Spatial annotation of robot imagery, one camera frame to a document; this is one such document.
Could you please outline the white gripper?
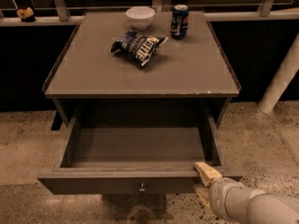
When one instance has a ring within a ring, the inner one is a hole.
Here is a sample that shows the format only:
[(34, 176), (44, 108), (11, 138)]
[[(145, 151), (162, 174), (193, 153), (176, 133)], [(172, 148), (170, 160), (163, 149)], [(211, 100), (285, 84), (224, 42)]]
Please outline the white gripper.
[(236, 182), (205, 162), (196, 162), (194, 168), (199, 173), (204, 187), (195, 185), (194, 190), (202, 204), (212, 208), (214, 214), (227, 221), (248, 223), (248, 208), (251, 200), (265, 194), (262, 189), (255, 189)]

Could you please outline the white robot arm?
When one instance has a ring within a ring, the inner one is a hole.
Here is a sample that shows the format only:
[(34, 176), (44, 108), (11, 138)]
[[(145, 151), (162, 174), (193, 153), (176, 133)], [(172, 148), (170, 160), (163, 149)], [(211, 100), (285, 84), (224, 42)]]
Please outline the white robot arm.
[[(299, 70), (299, 35), (274, 75), (259, 102), (264, 113), (270, 113)], [(200, 175), (203, 187), (195, 185), (202, 204), (214, 214), (229, 222), (240, 224), (298, 224), (299, 200), (278, 193), (254, 189), (223, 177), (219, 171), (204, 162), (194, 168)]]

